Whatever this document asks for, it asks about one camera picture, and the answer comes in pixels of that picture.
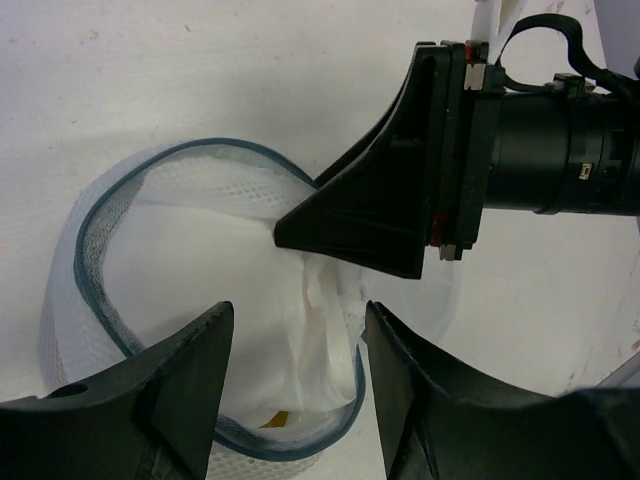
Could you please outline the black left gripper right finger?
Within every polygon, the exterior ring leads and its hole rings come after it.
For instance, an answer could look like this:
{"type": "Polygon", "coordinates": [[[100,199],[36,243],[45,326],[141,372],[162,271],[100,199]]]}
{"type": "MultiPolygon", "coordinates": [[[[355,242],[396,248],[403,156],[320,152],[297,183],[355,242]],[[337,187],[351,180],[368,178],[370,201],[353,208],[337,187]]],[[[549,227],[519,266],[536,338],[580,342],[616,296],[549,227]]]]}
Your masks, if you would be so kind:
{"type": "Polygon", "coordinates": [[[366,309],[371,383],[389,479],[636,479],[639,391],[560,397],[493,378],[366,309]]]}

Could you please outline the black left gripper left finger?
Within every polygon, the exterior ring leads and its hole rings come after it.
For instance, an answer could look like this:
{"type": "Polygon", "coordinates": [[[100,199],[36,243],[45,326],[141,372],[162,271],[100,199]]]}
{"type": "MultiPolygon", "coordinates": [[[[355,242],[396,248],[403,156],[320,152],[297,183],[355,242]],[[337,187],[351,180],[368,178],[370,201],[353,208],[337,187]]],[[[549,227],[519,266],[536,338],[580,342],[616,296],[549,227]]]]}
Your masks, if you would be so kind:
{"type": "Polygon", "coordinates": [[[220,302],[98,374],[2,403],[2,478],[205,478],[233,329],[220,302]]]}

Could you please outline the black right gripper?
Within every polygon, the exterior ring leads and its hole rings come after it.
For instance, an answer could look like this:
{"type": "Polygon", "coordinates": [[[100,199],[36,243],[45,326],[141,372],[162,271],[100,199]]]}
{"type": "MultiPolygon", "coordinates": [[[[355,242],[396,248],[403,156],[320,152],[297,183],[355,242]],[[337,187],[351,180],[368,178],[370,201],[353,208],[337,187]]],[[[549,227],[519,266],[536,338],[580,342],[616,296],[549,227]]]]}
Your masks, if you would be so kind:
{"type": "Polygon", "coordinates": [[[440,47],[449,55],[443,119],[436,99],[440,50],[419,44],[385,115],[318,177],[315,193],[277,221],[277,247],[405,279],[420,278],[430,232],[444,261],[459,261],[473,248],[505,71],[488,62],[485,42],[440,47]]]}

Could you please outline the white mesh laundry bag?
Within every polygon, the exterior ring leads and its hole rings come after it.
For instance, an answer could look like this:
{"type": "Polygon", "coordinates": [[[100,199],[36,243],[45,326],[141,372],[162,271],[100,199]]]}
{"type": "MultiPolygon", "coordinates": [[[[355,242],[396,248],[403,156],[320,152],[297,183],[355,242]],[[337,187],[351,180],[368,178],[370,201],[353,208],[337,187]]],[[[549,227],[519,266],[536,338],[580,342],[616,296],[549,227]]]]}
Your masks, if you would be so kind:
{"type": "Polygon", "coordinates": [[[367,393],[365,308],[438,341],[461,268],[427,254],[405,280],[277,248],[278,219],[316,182],[259,144],[213,138],[143,151],[83,191],[56,246],[41,316],[46,386],[166,339],[220,301],[234,332],[207,475],[292,479],[356,421],[367,393]]]}

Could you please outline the yellow bra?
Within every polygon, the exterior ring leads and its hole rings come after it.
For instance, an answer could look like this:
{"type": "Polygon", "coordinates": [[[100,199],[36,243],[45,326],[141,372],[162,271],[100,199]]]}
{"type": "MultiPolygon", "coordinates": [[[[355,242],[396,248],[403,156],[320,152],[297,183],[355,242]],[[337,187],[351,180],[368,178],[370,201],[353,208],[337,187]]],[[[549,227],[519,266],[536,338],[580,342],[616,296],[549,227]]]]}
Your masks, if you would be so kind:
{"type": "Polygon", "coordinates": [[[280,429],[289,423],[290,411],[280,410],[271,419],[260,426],[260,429],[280,429]]]}

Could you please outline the white bra pad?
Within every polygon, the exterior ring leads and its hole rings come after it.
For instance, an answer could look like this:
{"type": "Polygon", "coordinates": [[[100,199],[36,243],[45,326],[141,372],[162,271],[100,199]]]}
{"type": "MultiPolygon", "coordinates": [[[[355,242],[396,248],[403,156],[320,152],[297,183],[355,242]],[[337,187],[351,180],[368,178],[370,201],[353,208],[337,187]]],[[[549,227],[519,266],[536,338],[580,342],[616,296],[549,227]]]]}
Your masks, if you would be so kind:
{"type": "Polygon", "coordinates": [[[264,222],[134,206],[108,243],[102,274],[117,314],[147,346],[214,304],[232,303],[226,417],[260,427],[280,410],[324,413],[355,398],[337,263],[277,248],[264,222]]]}

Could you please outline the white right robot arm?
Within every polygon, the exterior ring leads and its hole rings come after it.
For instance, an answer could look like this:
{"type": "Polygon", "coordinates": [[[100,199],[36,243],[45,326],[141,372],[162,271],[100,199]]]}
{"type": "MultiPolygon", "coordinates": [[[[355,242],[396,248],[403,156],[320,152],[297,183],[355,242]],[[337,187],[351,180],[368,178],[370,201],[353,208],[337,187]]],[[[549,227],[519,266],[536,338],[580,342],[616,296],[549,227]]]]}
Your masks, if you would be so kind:
{"type": "Polygon", "coordinates": [[[379,122],[274,228],[278,247],[417,279],[425,251],[458,261],[487,208],[637,216],[639,81],[596,66],[580,23],[544,13],[571,72],[511,79],[479,40],[421,42],[379,122]]]}

